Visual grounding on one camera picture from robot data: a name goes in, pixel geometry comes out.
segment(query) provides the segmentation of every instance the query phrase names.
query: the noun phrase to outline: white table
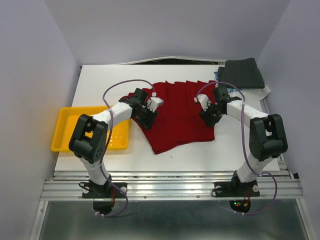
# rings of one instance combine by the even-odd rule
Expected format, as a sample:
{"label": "white table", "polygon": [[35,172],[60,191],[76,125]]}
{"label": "white table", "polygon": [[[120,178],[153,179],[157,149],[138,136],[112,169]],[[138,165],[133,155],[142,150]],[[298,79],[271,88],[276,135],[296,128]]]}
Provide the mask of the white table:
{"label": "white table", "polygon": [[[84,65],[74,95],[73,107],[103,106],[102,94],[109,86],[128,79],[144,79],[151,83],[168,81],[214,80],[218,65]],[[136,87],[148,88],[146,83],[125,83],[112,89],[106,96],[109,104],[133,92]],[[260,111],[260,102],[250,103]],[[245,130],[249,152],[249,129]],[[126,150],[108,151],[104,164],[108,171],[234,171],[244,162],[241,144],[241,124],[224,116],[215,127],[215,140],[181,145],[155,155],[141,129],[131,120],[129,146]],[[279,171],[277,160],[265,168]],[[85,171],[73,153],[60,153],[55,171]]]}

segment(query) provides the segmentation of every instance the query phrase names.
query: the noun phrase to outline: yellow plastic basket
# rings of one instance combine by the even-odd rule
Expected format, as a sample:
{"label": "yellow plastic basket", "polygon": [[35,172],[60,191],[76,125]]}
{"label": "yellow plastic basket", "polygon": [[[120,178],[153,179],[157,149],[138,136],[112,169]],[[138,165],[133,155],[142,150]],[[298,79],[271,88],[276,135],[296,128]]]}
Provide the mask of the yellow plastic basket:
{"label": "yellow plastic basket", "polygon": [[[79,116],[82,114],[86,114],[89,116],[98,114],[106,109],[106,106],[82,106],[61,108],[55,126],[51,150],[53,152],[70,152],[69,141],[71,139],[72,133],[74,132]],[[108,146],[108,150],[124,150],[128,147],[128,142],[129,120],[125,120],[117,124],[112,129],[112,136]]]}

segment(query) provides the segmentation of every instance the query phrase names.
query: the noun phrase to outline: gray wall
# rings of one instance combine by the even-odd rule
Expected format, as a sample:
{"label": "gray wall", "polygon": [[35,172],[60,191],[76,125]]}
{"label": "gray wall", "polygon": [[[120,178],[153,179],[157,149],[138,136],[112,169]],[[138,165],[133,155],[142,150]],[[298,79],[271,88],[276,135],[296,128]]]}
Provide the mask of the gray wall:
{"label": "gray wall", "polygon": [[289,149],[313,225],[320,237],[320,1],[292,0],[262,51],[258,65],[271,94],[272,113],[282,115]]}
{"label": "gray wall", "polygon": [[45,0],[75,59],[258,57],[289,0]]}
{"label": "gray wall", "polygon": [[0,7],[0,238],[28,239],[59,108],[71,104],[79,67],[43,0]]}

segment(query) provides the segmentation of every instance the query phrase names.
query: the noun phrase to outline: purple cable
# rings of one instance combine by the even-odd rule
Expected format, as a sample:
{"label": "purple cable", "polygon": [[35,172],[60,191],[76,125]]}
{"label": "purple cable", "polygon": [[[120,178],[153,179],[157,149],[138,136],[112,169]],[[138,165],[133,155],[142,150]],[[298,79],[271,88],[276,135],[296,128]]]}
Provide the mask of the purple cable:
{"label": "purple cable", "polygon": [[251,170],[251,172],[253,172],[255,175],[257,176],[262,176],[263,174],[267,174],[269,175],[273,181],[274,181],[274,186],[275,186],[275,190],[274,190],[274,195],[273,195],[273,198],[271,200],[271,202],[263,209],[261,210],[258,210],[258,211],[255,211],[255,212],[252,212],[252,213],[244,213],[243,215],[248,215],[248,216],[252,216],[252,215],[256,215],[256,214],[259,214],[259,213],[262,213],[264,212],[265,210],[267,210],[268,208],[270,208],[274,202],[275,202],[275,199],[277,197],[277,193],[278,193],[278,184],[277,184],[277,180],[276,178],[270,173],[270,172],[267,172],[267,171],[263,171],[261,173],[259,172],[256,172],[250,165],[249,163],[249,160],[248,160],[248,157],[247,157],[247,151],[246,151],[246,142],[245,142],[245,102],[246,102],[246,97],[245,95],[243,94],[243,92],[237,88],[236,86],[228,83],[228,82],[223,82],[223,81],[214,81],[214,82],[210,82],[208,84],[206,84],[205,86],[203,86],[198,92],[197,94],[195,95],[195,98],[197,98],[197,96],[200,94],[200,92],[205,89],[206,87],[210,86],[210,85],[213,85],[213,84],[225,84],[225,85],[229,85],[231,86],[232,88],[236,89],[240,95],[242,96],[243,98],[243,103],[242,103],[242,106],[241,106],[241,140],[242,140],[242,150],[243,150],[243,155],[244,155],[244,160],[247,164],[247,166],[249,167],[249,169]]}
{"label": "purple cable", "polygon": [[112,215],[102,215],[102,214],[99,214],[98,212],[96,212],[96,214],[99,214],[100,216],[102,216],[103,218],[110,218],[110,217],[115,217],[119,214],[121,214],[128,206],[128,203],[129,203],[129,200],[128,200],[128,197],[127,197],[127,194],[122,191],[117,185],[115,185],[113,182],[110,181],[110,179],[107,177],[106,173],[104,172],[104,169],[102,168],[102,164],[103,164],[103,161],[104,161],[104,156],[105,156],[105,153],[107,151],[107,148],[108,148],[108,145],[110,143],[110,140],[111,140],[111,135],[112,135],[112,130],[113,130],[113,127],[114,127],[114,115],[112,113],[112,110],[111,110],[111,107],[110,105],[108,104],[107,100],[105,99],[105,96],[107,94],[107,92],[120,85],[120,84],[124,84],[124,83],[129,83],[129,82],[145,82],[149,85],[151,85],[152,89],[153,89],[153,92],[155,92],[155,87],[150,83],[148,82],[147,80],[143,80],[143,79],[131,79],[131,80],[126,80],[126,81],[121,81],[121,82],[118,82],[114,85],[112,85],[111,87],[109,87],[107,90],[104,91],[103,95],[102,95],[102,100],[104,101],[105,105],[107,106],[107,108],[109,109],[109,112],[110,112],[110,131],[109,131],[109,136],[108,136],[108,139],[106,141],[106,144],[105,144],[105,151],[104,153],[102,154],[102,158],[100,159],[100,170],[102,172],[102,175],[104,176],[104,178],[111,184],[111,186],[113,186],[115,189],[117,189],[124,197],[125,197],[125,205],[124,207],[117,213],[115,214],[112,214]]}

